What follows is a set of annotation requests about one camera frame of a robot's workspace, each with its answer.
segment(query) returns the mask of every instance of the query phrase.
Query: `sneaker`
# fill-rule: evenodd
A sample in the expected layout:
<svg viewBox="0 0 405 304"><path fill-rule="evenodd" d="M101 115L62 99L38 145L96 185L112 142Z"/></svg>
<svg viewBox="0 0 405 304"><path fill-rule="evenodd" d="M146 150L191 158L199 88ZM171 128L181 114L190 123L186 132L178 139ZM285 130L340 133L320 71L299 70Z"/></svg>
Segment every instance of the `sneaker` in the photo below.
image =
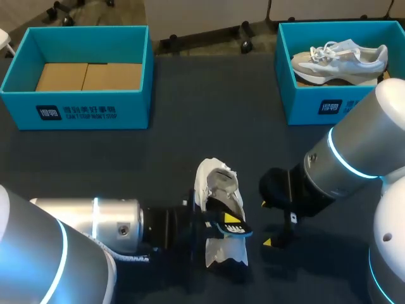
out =
<svg viewBox="0 0 405 304"><path fill-rule="evenodd" d="M204 212L212 208L216 210L219 202L219 205L246 220L236 173L216 158L205 159L198 167L194 183L194 202ZM205 252L207 268L214 262L223 263L228 259L247 266L244 237L225 236L223 239L207 239Z"/></svg>
<svg viewBox="0 0 405 304"><path fill-rule="evenodd" d="M309 52L294 55L291 60L296 75L313 84L324 84L332 79L343 79L351 84L377 85L377 78L385 71L388 49L358 46L351 39L328 42L324 47L311 47Z"/></svg>

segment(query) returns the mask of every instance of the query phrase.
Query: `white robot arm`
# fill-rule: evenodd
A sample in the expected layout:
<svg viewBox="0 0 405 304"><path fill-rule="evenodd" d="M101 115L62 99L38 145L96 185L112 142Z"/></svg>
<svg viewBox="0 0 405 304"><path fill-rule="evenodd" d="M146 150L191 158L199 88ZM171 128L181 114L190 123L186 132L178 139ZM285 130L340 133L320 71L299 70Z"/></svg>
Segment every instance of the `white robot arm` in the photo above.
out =
<svg viewBox="0 0 405 304"><path fill-rule="evenodd" d="M263 207L284 211L283 231L264 245L284 248L294 228L373 179L383 180L371 240L374 304L405 303L405 81L381 82L293 169L271 168L261 178Z"/></svg>

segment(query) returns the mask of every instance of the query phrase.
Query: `black tabletop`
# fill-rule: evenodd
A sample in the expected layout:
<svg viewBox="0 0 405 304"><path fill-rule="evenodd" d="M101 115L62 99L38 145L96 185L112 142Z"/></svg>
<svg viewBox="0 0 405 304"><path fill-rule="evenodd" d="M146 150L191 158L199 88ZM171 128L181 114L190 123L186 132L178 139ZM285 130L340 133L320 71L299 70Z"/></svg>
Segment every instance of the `black tabletop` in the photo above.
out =
<svg viewBox="0 0 405 304"><path fill-rule="evenodd" d="M8 65L0 61L0 73ZM287 250L261 246L282 223L282 212L260 207L261 174L301 161L329 128L287 126L270 55L156 58L148 130L20 132L1 103L0 183L27 199L177 205L199 163L217 157L237 171L254 230L247 240L250 279L235 284L202 271L194 290L177 279L179 269L119 263L118 304L368 303L378 182L307 219Z"/></svg>

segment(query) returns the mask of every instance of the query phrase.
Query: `cable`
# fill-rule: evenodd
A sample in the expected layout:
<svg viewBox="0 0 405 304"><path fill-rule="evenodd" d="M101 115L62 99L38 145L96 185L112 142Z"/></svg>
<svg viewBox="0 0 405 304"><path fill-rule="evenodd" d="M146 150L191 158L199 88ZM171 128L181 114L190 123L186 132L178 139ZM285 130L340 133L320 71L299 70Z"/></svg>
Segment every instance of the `cable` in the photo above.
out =
<svg viewBox="0 0 405 304"><path fill-rule="evenodd" d="M123 262L142 262L142 263L149 263L150 259L147 255L139 255L139 256L128 256L128 255L120 255L117 252L109 249L106 245L100 242L98 239L93 238L92 236L83 233L84 236L87 236L93 242L101 247L104 251L107 251L115 260L123 261Z"/></svg>

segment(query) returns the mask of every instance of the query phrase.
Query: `shoe tongue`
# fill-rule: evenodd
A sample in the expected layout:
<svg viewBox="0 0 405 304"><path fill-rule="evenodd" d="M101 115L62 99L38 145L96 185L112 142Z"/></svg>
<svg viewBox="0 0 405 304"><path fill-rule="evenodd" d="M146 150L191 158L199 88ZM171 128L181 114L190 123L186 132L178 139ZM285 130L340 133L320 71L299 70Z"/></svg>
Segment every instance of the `shoe tongue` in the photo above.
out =
<svg viewBox="0 0 405 304"><path fill-rule="evenodd" d="M338 42L330 46L334 52L347 51L348 49L358 49L358 47L359 46L355 44L352 39Z"/></svg>

